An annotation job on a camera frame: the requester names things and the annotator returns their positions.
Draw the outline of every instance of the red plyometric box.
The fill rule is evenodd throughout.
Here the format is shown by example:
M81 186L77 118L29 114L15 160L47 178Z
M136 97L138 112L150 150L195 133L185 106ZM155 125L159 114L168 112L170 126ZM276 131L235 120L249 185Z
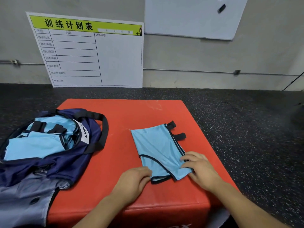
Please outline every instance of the red plyometric box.
M142 166L130 130L172 120L177 125L172 133L184 132L187 136L179 141L181 147L186 152L206 155L223 180L237 188L182 101L67 99L58 107L67 108L104 114L109 132L104 149L93 155L78 183L56 196L48 214L48 224L72 227L110 194L124 171ZM148 183L139 198L118 214L111 226L203 227L211 210L219 207L222 205L214 195L187 176L176 182L170 179L156 185Z

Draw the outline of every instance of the forearm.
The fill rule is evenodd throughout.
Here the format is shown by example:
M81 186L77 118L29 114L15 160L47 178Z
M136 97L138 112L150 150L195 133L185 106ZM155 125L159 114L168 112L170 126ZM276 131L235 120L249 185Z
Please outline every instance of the forearm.
M288 227L255 205L232 185L224 181L216 184L212 193L222 202L240 228Z
M119 197L113 195L106 196L73 228L106 228L124 206Z

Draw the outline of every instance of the wall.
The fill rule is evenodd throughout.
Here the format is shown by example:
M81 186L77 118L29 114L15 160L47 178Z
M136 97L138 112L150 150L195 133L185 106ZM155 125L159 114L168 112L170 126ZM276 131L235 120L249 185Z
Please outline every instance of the wall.
M43 63L25 11L144 21L144 0L0 0L0 59ZM299 75L304 0L248 0L232 42L145 35L144 68ZM295 76L145 70L146 87L273 89ZM2 83L50 83L45 67L0 65ZM304 83L289 90L302 90Z

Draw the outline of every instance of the person's right hand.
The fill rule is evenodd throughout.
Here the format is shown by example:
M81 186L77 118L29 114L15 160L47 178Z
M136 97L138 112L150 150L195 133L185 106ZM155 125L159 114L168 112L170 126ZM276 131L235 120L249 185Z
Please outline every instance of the person's right hand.
M212 192L216 185L223 181L205 155L189 151L181 157L181 160L189 160L181 168L194 169L194 173L189 173L189 176L203 189Z

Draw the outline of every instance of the person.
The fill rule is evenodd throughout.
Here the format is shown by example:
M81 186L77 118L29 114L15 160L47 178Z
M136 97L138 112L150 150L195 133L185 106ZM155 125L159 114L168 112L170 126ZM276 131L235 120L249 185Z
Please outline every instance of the person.
M181 160L186 161L181 168L192 168L189 176L200 187L213 193L233 216L240 228L275 227L286 228L260 207L255 205L232 185L224 182L208 159L193 151L185 153ZM152 171L147 167L127 170L119 178L110 195L100 203L73 228L106 228L112 219L124 207L135 201L145 185L150 181Z

